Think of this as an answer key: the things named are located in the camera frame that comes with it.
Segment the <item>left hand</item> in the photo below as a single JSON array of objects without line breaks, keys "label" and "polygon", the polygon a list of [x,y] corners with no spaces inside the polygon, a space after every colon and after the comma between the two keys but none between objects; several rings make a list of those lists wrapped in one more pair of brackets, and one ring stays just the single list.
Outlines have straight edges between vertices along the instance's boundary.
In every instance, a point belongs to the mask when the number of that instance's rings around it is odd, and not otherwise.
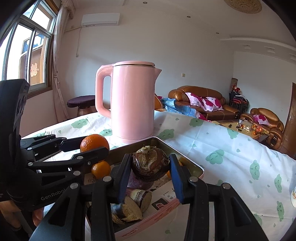
[{"label": "left hand", "polygon": [[[15,213],[20,212],[20,209],[11,200],[0,203],[1,213],[5,220],[14,228],[20,228],[21,223]],[[44,208],[33,211],[32,220],[35,226],[38,226],[44,216]]]}]

